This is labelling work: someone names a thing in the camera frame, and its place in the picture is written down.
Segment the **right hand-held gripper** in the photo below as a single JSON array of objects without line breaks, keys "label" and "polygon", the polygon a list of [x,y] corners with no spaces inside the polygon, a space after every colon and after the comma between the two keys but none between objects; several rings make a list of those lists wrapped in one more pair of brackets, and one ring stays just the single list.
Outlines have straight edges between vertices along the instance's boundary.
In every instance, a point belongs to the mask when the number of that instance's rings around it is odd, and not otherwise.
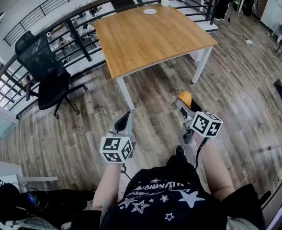
[{"label": "right hand-held gripper", "polygon": [[192,100],[191,106],[188,107],[183,100],[177,98],[175,105],[184,117],[183,127],[186,130],[183,134],[184,143],[193,143],[192,135],[194,133],[199,134],[203,138],[214,138],[217,136],[223,125],[223,121],[219,117],[202,112],[202,108],[195,100]]}]

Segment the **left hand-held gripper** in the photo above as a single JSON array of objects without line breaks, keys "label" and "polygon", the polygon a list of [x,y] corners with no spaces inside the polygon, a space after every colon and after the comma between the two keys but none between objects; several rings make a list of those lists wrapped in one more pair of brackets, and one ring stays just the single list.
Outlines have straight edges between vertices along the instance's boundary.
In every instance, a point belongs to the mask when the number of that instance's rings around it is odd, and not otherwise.
[{"label": "left hand-held gripper", "polygon": [[133,129],[133,113],[126,112],[117,116],[110,130],[101,138],[100,153],[106,162],[124,163],[132,157],[135,148],[135,132]]}]

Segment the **orange round object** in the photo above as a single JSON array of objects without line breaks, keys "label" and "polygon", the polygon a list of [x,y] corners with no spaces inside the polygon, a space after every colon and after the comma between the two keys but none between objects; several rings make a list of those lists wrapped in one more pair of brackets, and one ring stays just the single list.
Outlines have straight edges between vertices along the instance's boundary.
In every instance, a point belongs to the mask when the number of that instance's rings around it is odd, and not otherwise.
[{"label": "orange round object", "polygon": [[190,92],[181,92],[178,98],[182,100],[189,108],[191,107],[192,95]]}]

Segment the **person's right forearm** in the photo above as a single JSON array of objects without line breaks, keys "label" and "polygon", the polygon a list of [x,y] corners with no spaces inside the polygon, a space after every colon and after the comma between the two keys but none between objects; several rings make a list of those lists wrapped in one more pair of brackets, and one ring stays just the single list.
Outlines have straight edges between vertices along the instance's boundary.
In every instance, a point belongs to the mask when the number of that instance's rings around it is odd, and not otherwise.
[{"label": "person's right forearm", "polygon": [[235,189],[230,173],[211,138],[202,146],[200,156],[211,194],[220,201],[224,200]]}]

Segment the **person's left forearm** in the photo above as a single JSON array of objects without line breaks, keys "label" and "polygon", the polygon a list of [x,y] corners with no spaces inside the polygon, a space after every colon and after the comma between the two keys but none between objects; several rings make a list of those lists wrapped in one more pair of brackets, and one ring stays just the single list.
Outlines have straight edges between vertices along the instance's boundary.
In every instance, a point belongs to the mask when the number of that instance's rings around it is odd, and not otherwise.
[{"label": "person's left forearm", "polygon": [[102,211],[116,204],[118,199],[121,163],[107,163],[102,179],[95,191],[91,210]]}]

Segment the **white drawer unit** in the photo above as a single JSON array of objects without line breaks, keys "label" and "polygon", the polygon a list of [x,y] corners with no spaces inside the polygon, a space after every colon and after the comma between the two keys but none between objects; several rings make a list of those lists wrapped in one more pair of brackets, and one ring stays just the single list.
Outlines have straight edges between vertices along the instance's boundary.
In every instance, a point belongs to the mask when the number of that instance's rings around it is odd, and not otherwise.
[{"label": "white drawer unit", "polygon": [[194,62],[199,62],[203,56],[204,49],[195,50],[189,53]]}]

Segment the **wooden table with white legs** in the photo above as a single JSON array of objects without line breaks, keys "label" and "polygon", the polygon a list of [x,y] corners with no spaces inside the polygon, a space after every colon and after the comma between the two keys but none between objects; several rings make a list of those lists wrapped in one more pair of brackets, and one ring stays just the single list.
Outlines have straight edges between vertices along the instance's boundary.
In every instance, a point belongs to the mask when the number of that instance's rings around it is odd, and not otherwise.
[{"label": "wooden table with white legs", "polygon": [[[155,9],[152,15],[143,13]],[[204,49],[192,82],[196,83],[218,43],[177,9],[159,4],[129,9],[94,23],[110,75],[116,79],[130,110],[134,103],[124,77],[161,62]]]}]

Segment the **black mesh office chair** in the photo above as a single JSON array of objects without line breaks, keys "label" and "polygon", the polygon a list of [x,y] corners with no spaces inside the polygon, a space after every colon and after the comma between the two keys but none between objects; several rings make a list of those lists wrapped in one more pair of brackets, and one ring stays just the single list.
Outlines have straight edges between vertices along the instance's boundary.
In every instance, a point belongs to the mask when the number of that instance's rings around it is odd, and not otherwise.
[{"label": "black mesh office chair", "polygon": [[84,84],[70,88],[71,75],[65,69],[62,61],[57,61],[52,53],[47,36],[33,35],[31,31],[25,32],[15,44],[17,61],[25,67],[33,79],[39,84],[38,93],[31,91],[31,86],[26,87],[26,100],[36,96],[40,110],[55,106],[54,116],[58,119],[58,109],[65,100],[76,114],[76,109],[69,100],[68,95],[80,88],[87,90]]}]

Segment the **person's black star-print shirt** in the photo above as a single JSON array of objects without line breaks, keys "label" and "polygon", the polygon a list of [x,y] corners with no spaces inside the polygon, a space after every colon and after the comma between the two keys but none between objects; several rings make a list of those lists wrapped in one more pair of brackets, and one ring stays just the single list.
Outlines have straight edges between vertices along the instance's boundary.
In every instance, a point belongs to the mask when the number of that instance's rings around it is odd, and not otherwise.
[{"label": "person's black star-print shirt", "polygon": [[138,172],[123,198],[101,219],[101,230],[265,230],[251,184],[217,200],[197,176],[175,177],[166,167]]}]

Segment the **dark metal railing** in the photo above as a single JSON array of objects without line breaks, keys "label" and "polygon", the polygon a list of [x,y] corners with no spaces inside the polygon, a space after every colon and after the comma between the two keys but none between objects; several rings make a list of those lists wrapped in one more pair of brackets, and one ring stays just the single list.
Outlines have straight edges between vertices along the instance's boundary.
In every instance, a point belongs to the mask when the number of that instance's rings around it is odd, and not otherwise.
[{"label": "dark metal railing", "polygon": [[[90,12],[90,17],[85,21],[76,22],[80,15],[78,10],[72,12],[71,17],[65,16],[59,22],[43,29],[40,33],[47,35],[54,33],[60,26],[65,26],[66,30],[59,35],[54,35],[49,40],[49,46],[57,61],[61,61],[65,68],[86,58],[92,60],[92,55],[99,52],[98,38],[94,36],[95,29],[85,33],[81,30],[84,26],[95,22],[98,19],[144,5],[160,3],[162,0],[98,0],[86,5],[86,11]],[[179,5],[176,9],[192,9],[187,16],[202,16],[199,21],[213,24],[214,15],[218,0],[170,0],[177,1]],[[26,98],[26,94],[33,92],[37,82],[33,74],[26,71],[24,74],[18,73],[24,68],[20,65],[14,72],[8,71],[9,67],[16,62],[13,56],[9,62],[0,68],[0,105],[3,108],[12,110],[21,100]]]}]

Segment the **black bag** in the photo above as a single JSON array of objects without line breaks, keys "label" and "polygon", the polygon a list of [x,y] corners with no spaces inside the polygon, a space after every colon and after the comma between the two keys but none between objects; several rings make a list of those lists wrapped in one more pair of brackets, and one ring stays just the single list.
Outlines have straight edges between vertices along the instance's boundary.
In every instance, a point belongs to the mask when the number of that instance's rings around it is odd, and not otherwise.
[{"label": "black bag", "polygon": [[56,228],[72,221],[75,214],[83,211],[94,198],[94,191],[61,189],[32,191],[40,201],[39,208],[31,207],[27,193],[20,193],[12,184],[0,186],[0,222],[18,221],[40,217]]}]

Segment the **small screen device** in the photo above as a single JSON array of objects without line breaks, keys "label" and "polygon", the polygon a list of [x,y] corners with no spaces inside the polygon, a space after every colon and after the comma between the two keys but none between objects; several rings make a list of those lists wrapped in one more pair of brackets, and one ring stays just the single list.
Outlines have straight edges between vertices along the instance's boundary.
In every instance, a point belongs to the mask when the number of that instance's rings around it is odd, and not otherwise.
[{"label": "small screen device", "polygon": [[40,206],[40,201],[38,197],[31,192],[28,192],[27,194],[27,201],[29,202],[31,207],[39,208]]}]

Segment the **white side table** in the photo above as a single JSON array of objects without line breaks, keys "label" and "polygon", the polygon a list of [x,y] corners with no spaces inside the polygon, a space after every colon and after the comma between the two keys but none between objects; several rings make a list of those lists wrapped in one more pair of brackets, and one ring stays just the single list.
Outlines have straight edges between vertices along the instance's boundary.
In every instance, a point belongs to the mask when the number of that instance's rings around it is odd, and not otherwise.
[{"label": "white side table", "polygon": [[30,182],[52,182],[58,180],[58,176],[24,176],[20,165],[0,161],[0,186],[10,183],[21,193],[27,192]]}]

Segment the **distant black railing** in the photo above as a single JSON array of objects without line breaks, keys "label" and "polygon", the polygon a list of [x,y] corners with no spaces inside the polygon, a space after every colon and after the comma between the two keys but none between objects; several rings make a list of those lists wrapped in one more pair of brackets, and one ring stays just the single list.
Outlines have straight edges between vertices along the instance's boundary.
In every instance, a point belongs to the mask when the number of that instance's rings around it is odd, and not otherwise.
[{"label": "distant black railing", "polygon": [[58,7],[69,3],[71,0],[46,0],[39,6],[35,7],[25,17],[23,17],[3,38],[9,46],[20,37],[24,32],[28,31],[31,26],[37,23],[42,18],[46,17]]}]

